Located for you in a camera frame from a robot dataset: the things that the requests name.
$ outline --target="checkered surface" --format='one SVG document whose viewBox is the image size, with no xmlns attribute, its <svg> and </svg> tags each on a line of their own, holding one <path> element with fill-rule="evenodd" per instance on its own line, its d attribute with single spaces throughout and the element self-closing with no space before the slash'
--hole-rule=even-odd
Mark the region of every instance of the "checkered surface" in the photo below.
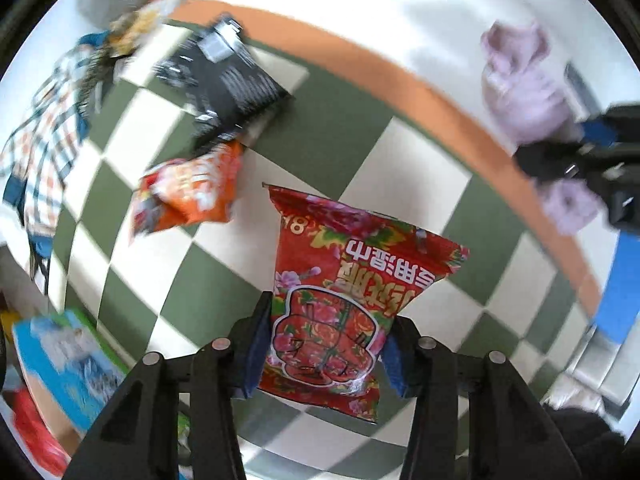
<svg viewBox="0 0 640 480">
<path fill-rule="evenodd" d="M 254 43 L 258 62 L 295 96 L 251 129 L 229 224 L 173 228 L 129 244 L 130 199 L 149 166 L 184 155 L 184 94 L 153 64 L 189 31 L 164 25 L 107 98 L 69 177 L 49 295 L 79 306 L 130 362 L 175 357 L 226 335 L 273 286 L 279 216 L 263 182 L 396 216 L 468 246 L 471 257 L 403 311 L 455 351 L 500 350 L 538 396 L 564 369 L 588 320 L 567 279 L 500 196 L 428 132 L 331 73 Z M 274 480 L 395 479 L 414 403 L 381 371 L 377 425 L 262 392 L 234 403 L 247 471 Z M 458 452 L 468 444 L 459 402 Z"/>
</svg>

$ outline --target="orange snack bag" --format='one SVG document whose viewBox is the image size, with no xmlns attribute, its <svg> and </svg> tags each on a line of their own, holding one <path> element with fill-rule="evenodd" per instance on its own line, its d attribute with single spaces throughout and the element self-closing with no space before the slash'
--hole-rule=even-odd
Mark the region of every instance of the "orange snack bag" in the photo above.
<svg viewBox="0 0 640 480">
<path fill-rule="evenodd" d="M 192 160 L 174 158 L 149 170 L 133 197 L 133 235 L 198 222 L 229 222 L 242 146 L 217 144 Z"/>
</svg>

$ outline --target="red bag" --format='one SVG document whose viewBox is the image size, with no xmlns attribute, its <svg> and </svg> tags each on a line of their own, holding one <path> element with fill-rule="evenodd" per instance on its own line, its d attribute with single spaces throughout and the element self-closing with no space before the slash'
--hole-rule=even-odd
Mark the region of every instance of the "red bag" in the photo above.
<svg viewBox="0 0 640 480">
<path fill-rule="evenodd" d="M 259 387 L 375 422 L 371 371 L 396 315 L 468 250 L 377 213 L 267 188 L 282 224 Z"/>
</svg>

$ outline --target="metal screw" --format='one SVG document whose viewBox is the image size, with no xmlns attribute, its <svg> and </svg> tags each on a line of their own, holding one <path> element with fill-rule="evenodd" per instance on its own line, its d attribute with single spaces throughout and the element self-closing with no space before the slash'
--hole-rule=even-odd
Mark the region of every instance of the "metal screw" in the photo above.
<svg viewBox="0 0 640 480">
<path fill-rule="evenodd" d="M 418 346 L 420 348 L 424 348 L 425 350 L 433 350 L 437 345 L 438 343 L 436 342 L 436 340 L 433 337 L 429 337 L 427 335 L 418 339 Z"/>
<path fill-rule="evenodd" d="M 505 355 L 497 350 L 489 352 L 489 359 L 492 363 L 496 363 L 497 365 L 503 365 L 507 361 Z"/>
<path fill-rule="evenodd" d="M 159 360 L 160 360 L 160 354 L 158 352 L 149 352 L 148 354 L 145 354 L 145 356 L 142 358 L 142 362 L 147 366 L 154 365 Z"/>
<path fill-rule="evenodd" d="M 231 341 L 226 337 L 219 337 L 218 339 L 214 339 L 211 343 L 211 347 L 214 350 L 226 350 L 231 346 Z"/>
</svg>

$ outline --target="floral snack bag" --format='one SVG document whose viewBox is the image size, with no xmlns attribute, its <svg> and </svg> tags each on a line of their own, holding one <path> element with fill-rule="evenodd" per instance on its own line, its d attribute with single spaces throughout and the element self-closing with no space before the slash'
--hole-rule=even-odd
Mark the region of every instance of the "floral snack bag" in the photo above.
<svg viewBox="0 0 640 480">
<path fill-rule="evenodd" d="M 424 229 L 266 186 L 282 215 L 260 389 L 376 421 L 372 374 L 396 315 L 468 250 Z"/>
</svg>

